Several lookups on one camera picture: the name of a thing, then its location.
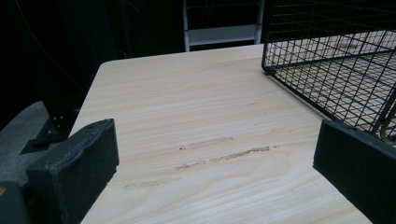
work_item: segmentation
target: light wood grain surface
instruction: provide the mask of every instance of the light wood grain surface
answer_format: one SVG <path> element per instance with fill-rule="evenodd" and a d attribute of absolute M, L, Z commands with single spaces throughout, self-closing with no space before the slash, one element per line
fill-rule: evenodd
<path fill-rule="evenodd" d="M 312 168 L 323 117 L 262 45 L 104 63 L 72 133 L 114 119 L 120 166 L 83 223 L 369 223 Z"/>

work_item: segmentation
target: wire cage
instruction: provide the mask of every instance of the wire cage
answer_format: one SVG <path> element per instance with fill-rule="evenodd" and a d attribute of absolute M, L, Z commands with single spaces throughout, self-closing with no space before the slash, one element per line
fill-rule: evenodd
<path fill-rule="evenodd" d="M 267 0 L 262 68 L 330 119 L 396 143 L 396 1 Z"/>

